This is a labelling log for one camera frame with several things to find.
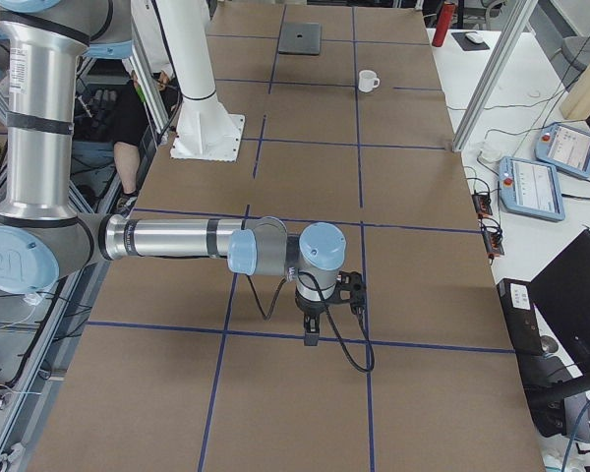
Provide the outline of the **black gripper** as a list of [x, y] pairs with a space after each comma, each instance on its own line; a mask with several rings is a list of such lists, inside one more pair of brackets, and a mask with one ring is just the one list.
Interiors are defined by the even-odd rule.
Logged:
[[317, 346], [320, 339], [321, 315], [329, 308], [328, 300], [319, 291], [303, 282], [296, 283], [295, 300], [304, 315], [304, 345]]

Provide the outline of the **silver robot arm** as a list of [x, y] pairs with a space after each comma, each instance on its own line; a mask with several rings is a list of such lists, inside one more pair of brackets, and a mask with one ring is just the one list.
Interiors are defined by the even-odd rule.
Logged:
[[10, 41], [8, 169], [0, 202], [0, 289], [29, 294], [83, 267], [124, 257], [226, 260], [235, 273], [296, 284], [304, 342], [339, 301], [346, 241], [318, 222], [291, 234], [277, 218], [128, 219], [78, 212], [68, 200], [78, 59], [132, 52], [127, 1], [2, 1]]

